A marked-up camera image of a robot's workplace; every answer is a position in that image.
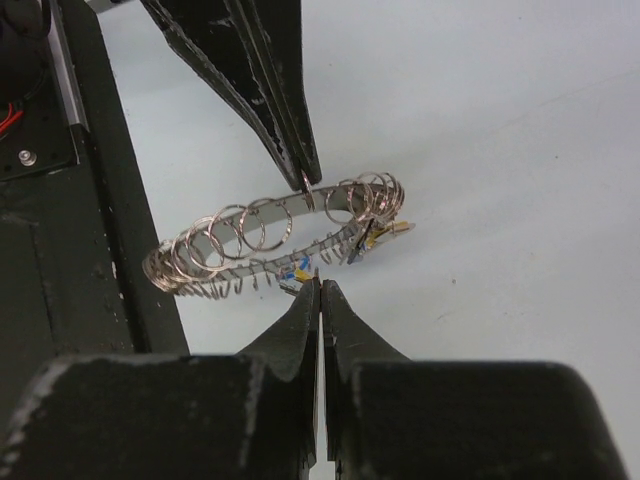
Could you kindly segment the metal key organizer ring disc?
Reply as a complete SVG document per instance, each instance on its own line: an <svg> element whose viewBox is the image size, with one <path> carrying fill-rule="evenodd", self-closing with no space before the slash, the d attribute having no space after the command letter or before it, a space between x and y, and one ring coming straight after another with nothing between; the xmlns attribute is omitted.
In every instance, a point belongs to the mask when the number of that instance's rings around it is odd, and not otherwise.
<svg viewBox="0 0 640 480"><path fill-rule="evenodd" d="M375 221L370 235L401 221L404 202L405 189L393 175L365 172L289 196L231 204L162 241L142 268L165 293L226 299L245 288L278 285L278 270L305 256L312 270L316 261L348 265L368 221Z"/></svg>

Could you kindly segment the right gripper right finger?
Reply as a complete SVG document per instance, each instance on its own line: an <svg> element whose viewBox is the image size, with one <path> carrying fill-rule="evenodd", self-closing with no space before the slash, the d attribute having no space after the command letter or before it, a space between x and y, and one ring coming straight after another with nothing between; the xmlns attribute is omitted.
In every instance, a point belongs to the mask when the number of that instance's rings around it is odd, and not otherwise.
<svg viewBox="0 0 640 480"><path fill-rule="evenodd" d="M412 360L321 288L328 456L340 479L624 479L596 398L544 361Z"/></svg>

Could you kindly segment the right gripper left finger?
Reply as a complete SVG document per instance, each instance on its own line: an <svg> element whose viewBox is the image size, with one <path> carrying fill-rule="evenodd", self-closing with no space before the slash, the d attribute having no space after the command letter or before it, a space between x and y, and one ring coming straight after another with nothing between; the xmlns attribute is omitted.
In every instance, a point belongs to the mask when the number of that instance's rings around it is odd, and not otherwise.
<svg viewBox="0 0 640 480"><path fill-rule="evenodd" d="M48 362L14 410L5 479L305 479L316 462L320 283L233 355Z"/></svg>

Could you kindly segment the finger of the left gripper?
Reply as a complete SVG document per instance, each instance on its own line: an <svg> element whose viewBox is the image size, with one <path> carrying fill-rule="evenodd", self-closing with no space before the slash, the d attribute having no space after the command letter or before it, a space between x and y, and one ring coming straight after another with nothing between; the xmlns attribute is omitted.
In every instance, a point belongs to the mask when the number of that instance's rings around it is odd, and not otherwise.
<svg viewBox="0 0 640 480"><path fill-rule="evenodd" d="M255 132L245 107L257 86L232 23L230 2L146 1L143 6L171 49ZM304 187L287 184L293 190Z"/></svg>
<svg viewBox="0 0 640 480"><path fill-rule="evenodd" d="M231 1L229 13L257 86L245 107L250 125L287 183L319 183L303 82L301 2Z"/></svg>

